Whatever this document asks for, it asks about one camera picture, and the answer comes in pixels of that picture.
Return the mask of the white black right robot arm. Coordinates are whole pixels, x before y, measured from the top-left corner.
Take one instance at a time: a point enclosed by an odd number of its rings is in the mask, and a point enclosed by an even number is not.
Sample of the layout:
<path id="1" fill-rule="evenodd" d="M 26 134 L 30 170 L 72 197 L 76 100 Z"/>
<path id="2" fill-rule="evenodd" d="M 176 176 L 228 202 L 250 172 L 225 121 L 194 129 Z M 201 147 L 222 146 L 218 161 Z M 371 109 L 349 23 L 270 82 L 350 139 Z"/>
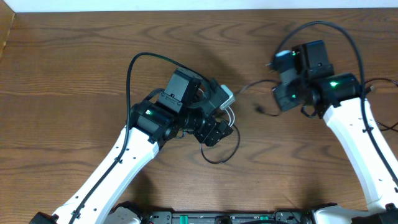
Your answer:
<path id="1" fill-rule="evenodd" d="M 360 98 L 352 73 L 335 74 L 323 41 L 317 40 L 275 54 L 272 68 L 280 84 L 273 94 L 281 111 L 314 107 L 343 146 L 359 179 L 367 210 L 321 205 L 302 223 L 397 223 L 397 159 L 377 128 L 370 104 Z"/>

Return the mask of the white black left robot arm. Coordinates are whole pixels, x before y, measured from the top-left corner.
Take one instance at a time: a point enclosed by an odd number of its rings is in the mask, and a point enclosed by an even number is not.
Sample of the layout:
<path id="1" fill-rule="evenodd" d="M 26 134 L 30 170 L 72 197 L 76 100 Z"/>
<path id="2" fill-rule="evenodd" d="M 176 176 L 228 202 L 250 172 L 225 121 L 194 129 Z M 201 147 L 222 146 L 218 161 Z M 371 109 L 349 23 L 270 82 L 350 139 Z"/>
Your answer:
<path id="1" fill-rule="evenodd" d="M 179 67 L 166 88 L 128 108 L 116 143 L 82 187 L 53 214 L 36 213 L 31 223 L 140 223 L 134 212 L 115 207 L 133 178 L 179 131 L 206 146 L 230 135 L 232 125 L 217 121 L 213 114 L 233 102 L 234 94 L 226 85 Z"/>

